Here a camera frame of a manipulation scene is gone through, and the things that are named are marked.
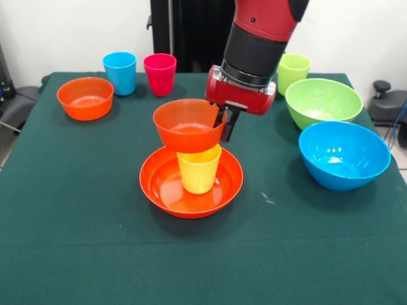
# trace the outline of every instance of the yellow cup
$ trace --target yellow cup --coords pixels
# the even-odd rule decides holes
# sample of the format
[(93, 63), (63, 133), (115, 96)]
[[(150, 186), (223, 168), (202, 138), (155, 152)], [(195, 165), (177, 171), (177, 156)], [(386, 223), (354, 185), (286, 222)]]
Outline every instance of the yellow cup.
[(219, 144), (197, 154), (177, 152), (179, 171), (185, 190), (204, 194), (212, 189), (222, 148)]

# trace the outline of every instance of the blue bowl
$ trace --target blue bowl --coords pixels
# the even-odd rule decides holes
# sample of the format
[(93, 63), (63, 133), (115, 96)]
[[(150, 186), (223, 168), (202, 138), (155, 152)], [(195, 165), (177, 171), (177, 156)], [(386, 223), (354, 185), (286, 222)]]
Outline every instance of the blue bowl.
[(305, 166), (314, 179), (333, 191), (349, 191), (374, 180), (390, 165), (390, 151), (374, 132), (353, 123), (325, 121), (300, 135)]

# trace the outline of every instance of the green cup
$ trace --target green cup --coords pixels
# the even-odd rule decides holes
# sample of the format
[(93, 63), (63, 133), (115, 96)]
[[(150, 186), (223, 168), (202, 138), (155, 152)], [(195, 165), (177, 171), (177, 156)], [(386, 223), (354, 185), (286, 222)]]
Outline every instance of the green cup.
[(311, 60), (301, 54), (284, 54), (278, 67), (277, 89), (281, 95), (286, 95), (287, 88), (296, 81), (306, 79), (311, 67)]

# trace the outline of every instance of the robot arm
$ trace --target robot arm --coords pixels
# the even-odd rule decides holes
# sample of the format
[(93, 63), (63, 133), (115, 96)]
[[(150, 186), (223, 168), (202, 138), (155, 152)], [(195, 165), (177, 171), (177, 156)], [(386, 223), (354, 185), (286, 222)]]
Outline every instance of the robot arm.
[(309, 0), (235, 0), (236, 12), (221, 66), (209, 72), (206, 98), (219, 107), (214, 126), (232, 111), (222, 141), (228, 142), (240, 111), (262, 115), (272, 105), (271, 82)]

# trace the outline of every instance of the cable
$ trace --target cable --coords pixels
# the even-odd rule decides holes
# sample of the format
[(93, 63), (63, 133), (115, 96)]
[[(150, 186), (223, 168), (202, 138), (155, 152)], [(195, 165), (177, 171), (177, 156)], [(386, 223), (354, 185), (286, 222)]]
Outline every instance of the cable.
[(32, 100), (33, 102), (37, 102), (36, 100), (34, 100), (32, 97), (29, 97), (28, 95), (25, 95), (25, 94), (23, 94), (23, 93), (20, 93), (20, 92), (16, 92), (15, 94), (17, 94), (17, 95), (21, 95), (22, 97), (25, 97), (25, 98), (28, 98), (29, 100)]
[(13, 130), (14, 132), (18, 132), (18, 133), (21, 132), (21, 130), (19, 130), (19, 129), (15, 128), (15, 127), (12, 127), (11, 125), (9, 125), (9, 124), (7, 124), (5, 122), (0, 121), (0, 125), (3, 125), (4, 127), (7, 127), (9, 129)]
[(392, 149), (393, 146), (394, 146), (394, 143), (396, 142), (396, 128), (397, 128), (397, 125), (399, 124), (400, 120), (406, 114), (406, 111), (407, 111), (407, 100), (404, 103), (403, 107), (401, 108), (401, 110), (400, 110), (400, 112), (399, 112), (399, 114), (398, 114), (398, 116), (396, 118), (396, 121), (394, 122), (394, 124), (392, 126), (390, 126), (387, 129), (387, 132), (386, 132), (386, 134), (385, 134), (385, 136), (383, 138), (383, 141), (386, 142), (386, 138), (389, 135), (389, 132), (391, 131), (391, 129), (393, 129), (393, 132), (391, 133), (390, 139), (389, 139), (388, 144), (387, 144), (389, 149)]

